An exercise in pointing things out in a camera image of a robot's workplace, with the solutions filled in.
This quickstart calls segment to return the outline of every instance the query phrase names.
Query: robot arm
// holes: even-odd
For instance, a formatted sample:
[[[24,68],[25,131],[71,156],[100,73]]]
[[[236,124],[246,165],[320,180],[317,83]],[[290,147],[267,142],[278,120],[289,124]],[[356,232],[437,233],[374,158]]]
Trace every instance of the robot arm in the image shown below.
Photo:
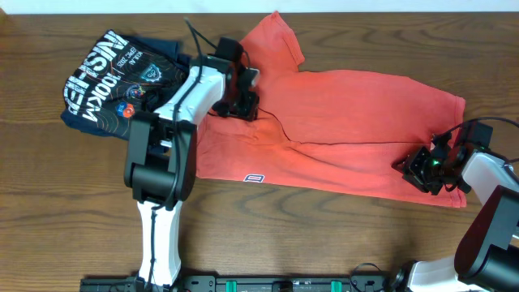
[[[221,38],[214,55],[193,61],[186,82],[166,104],[131,120],[124,181],[133,189],[143,223],[138,290],[168,290],[180,271],[180,210],[195,182],[197,126],[205,114],[213,108],[222,117],[251,121],[256,116],[259,98],[250,88],[259,72],[241,64],[242,52],[237,41]],[[172,154],[158,153],[160,147]]]
[[[518,234],[519,180],[504,157],[488,150],[490,137],[489,126],[470,122],[452,149],[450,134],[437,137],[432,152],[422,148],[393,166],[422,191],[437,194],[449,183],[474,190],[483,204],[456,255],[403,268],[399,290],[519,291],[519,248],[510,244]]]

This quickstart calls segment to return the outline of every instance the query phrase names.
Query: folded shirt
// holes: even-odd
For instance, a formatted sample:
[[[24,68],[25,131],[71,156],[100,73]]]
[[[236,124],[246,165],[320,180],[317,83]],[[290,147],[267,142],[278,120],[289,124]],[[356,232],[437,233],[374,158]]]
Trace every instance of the folded shirt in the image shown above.
[[[128,140],[136,110],[165,104],[187,78],[189,57],[180,43],[109,30],[63,89],[66,125],[82,132]]]
[[[261,71],[258,119],[208,115],[199,127],[198,177],[466,206],[462,192],[424,194],[391,167],[462,122],[464,99],[402,76],[299,72],[298,40],[277,13],[242,45]]]

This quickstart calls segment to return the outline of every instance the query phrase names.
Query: wire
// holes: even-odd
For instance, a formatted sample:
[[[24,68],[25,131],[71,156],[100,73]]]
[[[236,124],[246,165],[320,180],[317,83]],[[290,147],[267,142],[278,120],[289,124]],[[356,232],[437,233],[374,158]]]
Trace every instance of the wire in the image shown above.
[[[358,289],[358,287],[357,287],[357,282],[354,281],[354,274],[355,274],[355,273],[356,273],[360,268],[362,268],[362,267],[366,267],[366,266],[375,267],[376,269],[379,270],[379,272],[382,273],[382,270],[381,270],[379,267],[377,267],[376,264],[372,264],[372,263],[362,263],[362,264],[358,265],[357,267],[355,267],[354,270],[351,271],[351,275],[350,275],[350,280],[351,280],[351,281],[350,281],[350,284],[351,284],[351,286],[352,286],[352,287],[353,287],[357,292],[365,292],[365,291],[361,291],[361,290]],[[382,287],[381,289],[375,290],[374,292],[382,292],[382,291],[384,291],[384,287]]]
[[[516,176],[510,166],[511,165],[509,162],[505,162],[503,165],[504,171],[519,185],[519,178]]]
[[[195,28],[193,28],[192,26],[189,27],[189,29],[191,30],[191,32],[195,32],[199,37],[202,38],[202,40],[204,40],[206,43],[208,43],[210,46],[212,46],[214,49],[217,48],[217,46],[215,44],[213,44],[210,40],[207,39],[207,37],[203,36],[199,31],[197,31]]]
[[[150,285],[152,285],[151,283],[152,283],[152,277],[153,277],[153,268],[155,266],[155,261],[157,260],[155,258],[155,220],[157,217],[157,210],[164,208],[167,204],[169,204],[171,202],[171,200],[174,199],[175,191],[177,189],[177,184],[178,184],[178,174],[180,172],[180,152],[178,151],[180,143],[178,142],[178,122],[177,122],[178,110],[180,110],[180,105],[186,99],[186,97],[189,95],[189,93],[191,93],[193,88],[195,88],[195,86],[200,82],[200,79],[202,77],[202,70],[204,68],[204,56],[202,55],[202,49],[200,48],[200,43],[198,42],[198,38],[196,37],[197,34],[198,35],[201,35],[201,34],[199,32],[197,33],[197,31],[193,28],[193,26],[191,25],[191,22],[189,21],[188,18],[184,18],[184,21],[186,21],[186,24],[191,31],[191,35],[193,36],[193,39],[195,40],[196,49],[198,50],[198,55],[199,55],[199,70],[198,70],[198,75],[195,78],[195,82],[184,92],[184,94],[180,97],[178,102],[173,107],[174,145],[175,145],[175,150],[176,150],[175,151],[175,158],[176,158],[175,175],[174,175],[173,186],[171,187],[171,191],[169,192],[169,194],[166,197],[166,199],[164,200],[164,202],[162,202],[162,204],[159,204],[158,206],[152,207],[152,230],[151,230],[152,252],[151,252],[150,269],[149,269],[149,274],[148,274],[148,283],[146,284],[146,290],[149,289]],[[209,40],[207,40],[207,39],[205,39],[205,40],[207,43],[209,43],[210,45],[212,45],[214,47],[214,45]]]
[[[249,53],[243,49],[243,53],[247,56],[247,69],[251,69],[251,57],[249,57]]]
[[[155,288],[157,289],[157,292],[161,292],[161,290],[159,289],[159,286],[155,285]]]
[[[508,123],[511,123],[513,124],[515,127],[518,127],[519,128],[519,122],[514,122],[513,120],[511,119],[508,119],[508,118],[500,118],[500,117],[481,117],[481,118],[472,118],[468,121],[464,121],[456,126],[454,126],[453,128],[451,128],[450,130],[447,130],[445,133],[443,133],[442,135],[447,135],[448,133],[456,130],[457,128],[461,127],[461,126],[464,126],[466,125],[467,123],[469,122],[475,122],[475,121],[487,121],[487,120],[495,120],[495,121],[501,121],[501,122],[508,122]]]

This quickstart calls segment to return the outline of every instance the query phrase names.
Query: wood grain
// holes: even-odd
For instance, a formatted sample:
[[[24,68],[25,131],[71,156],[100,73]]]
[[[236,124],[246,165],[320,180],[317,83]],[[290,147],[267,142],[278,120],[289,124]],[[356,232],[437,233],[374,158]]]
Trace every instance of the wood grain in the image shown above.
[[[264,15],[189,15],[209,39],[241,38]],[[0,290],[77,291],[87,275],[140,267],[141,229],[122,170],[126,142],[59,119],[62,86],[94,41],[116,32],[183,40],[183,15],[13,15],[0,27]],[[519,120],[519,15],[283,15],[302,70],[407,75],[464,97],[465,118]],[[492,147],[519,157],[517,129]],[[481,208],[296,187],[197,180],[182,211],[183,265],[221,274],[338,274],[451,255]]]

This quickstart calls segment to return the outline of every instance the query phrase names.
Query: orange t-shirt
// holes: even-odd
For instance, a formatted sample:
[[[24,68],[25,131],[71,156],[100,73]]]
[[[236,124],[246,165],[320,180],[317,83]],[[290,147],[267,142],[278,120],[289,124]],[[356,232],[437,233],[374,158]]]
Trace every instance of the orange t-shirt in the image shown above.
[[[242,45],[261,72],[258,118],[208,115],[199,127],[198,177],[466,206],[460,191],[424,194],[391,167],[460,123],[464,99],[402,76],[299,72],[298,40],[278,13]]]

